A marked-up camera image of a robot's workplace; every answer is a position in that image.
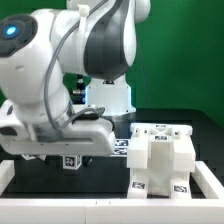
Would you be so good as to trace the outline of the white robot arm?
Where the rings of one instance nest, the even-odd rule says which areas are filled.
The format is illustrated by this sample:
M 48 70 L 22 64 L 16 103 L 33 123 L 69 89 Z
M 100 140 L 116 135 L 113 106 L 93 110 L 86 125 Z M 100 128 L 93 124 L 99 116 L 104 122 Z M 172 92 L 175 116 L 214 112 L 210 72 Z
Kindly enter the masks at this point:
M 0 146 L 12 155 L 109 156 L 102 105 L 76 106 L 65 74 L 115 82 L 132 66 L 150 0 L 67 0 L 0 20 Z

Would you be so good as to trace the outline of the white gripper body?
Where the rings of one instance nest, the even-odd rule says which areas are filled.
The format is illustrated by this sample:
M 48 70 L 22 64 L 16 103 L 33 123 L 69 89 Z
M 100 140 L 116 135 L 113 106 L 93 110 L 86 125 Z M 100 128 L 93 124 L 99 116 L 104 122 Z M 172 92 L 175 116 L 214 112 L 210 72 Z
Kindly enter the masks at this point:
M 115 141 L 112 125 L 103 119 L 78 120 L 62 131 L 61 139 L 53 142 L 32 140 L 22 124 L 0 124 L 0 145 L 12 155 L 110 156 Z

